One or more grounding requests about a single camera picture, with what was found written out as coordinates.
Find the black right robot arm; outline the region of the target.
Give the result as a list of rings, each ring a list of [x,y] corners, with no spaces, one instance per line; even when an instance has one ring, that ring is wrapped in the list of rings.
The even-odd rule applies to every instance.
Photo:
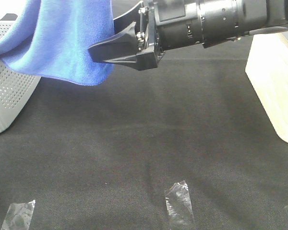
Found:
[[[167,50],[288,31],[288,0],[140,1],[113,22],[114,35],[89,47],[92,60],[154,69]]]

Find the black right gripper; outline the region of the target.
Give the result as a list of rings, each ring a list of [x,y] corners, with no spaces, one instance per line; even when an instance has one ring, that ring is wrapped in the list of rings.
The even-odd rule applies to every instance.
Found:
[[[150,0],[145,45],[138,52],[140,0],[113,19],[114,36],[88,48],[94,62],[127,66],[136,70],[154,69],[167,50],[203,43],[203,4],[199,0]]]

